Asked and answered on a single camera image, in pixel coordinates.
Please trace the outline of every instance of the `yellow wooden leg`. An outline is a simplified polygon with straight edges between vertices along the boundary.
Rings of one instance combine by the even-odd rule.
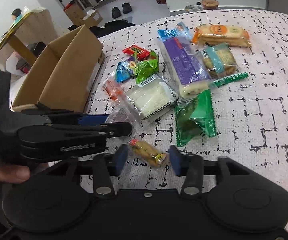
[[[12,35],[7,42],[20,56],[33,66],[37,57],[20,41],[18,37]]]

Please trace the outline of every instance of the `screw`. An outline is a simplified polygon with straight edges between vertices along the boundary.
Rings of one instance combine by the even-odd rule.
[[[150,192],[145,192],[144,197],[153,197],[153,194]]]
[[[110,187],[98,187],[96,189],[96,193],[100,195],[107,195],[112,192],[112,189]]]
[[[200,190],[197,187],[186,187],[184,192],[187,195],[196,195],[200,192]]]

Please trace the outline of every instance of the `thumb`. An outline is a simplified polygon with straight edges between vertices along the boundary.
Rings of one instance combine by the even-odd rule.
[[[30,171],[27,166],[17,166],[0,163],[0,181],[9,183],[22,183],[28,180]]]

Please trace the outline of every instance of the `small cardboard box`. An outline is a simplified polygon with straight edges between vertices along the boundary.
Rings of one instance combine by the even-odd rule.
[[[81,26],[49,43],[33,64],[13,104],[14,111],[38,108],[83,112],[104,62],[103,45]]]
[[[99,25],[102,20],[103,18],[100,13],[95,10],[95,12],[93,12],[87,19],[81,19],[81,25],[85,25],[86,27],[90,28],[92,26]]]
[[[81,19],[86,16],[86,13],[75,3],[71,7],[64,11],[70,18],[72,23],[77,26],[81,26]]]

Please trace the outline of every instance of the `slipper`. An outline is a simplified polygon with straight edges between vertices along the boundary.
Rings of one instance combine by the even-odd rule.
[[[122,14],[121,14],[121,11],[119,10],[119,8],[114,7],[114,8],[112,9],[112,18],[113,18],[113,19],[119,18],[121,15],[122,15]]]
[[[123,3],[122,8],[123,8],[123,14],[127,14],[127,13],[133,11],[133,9],[129,3]]]

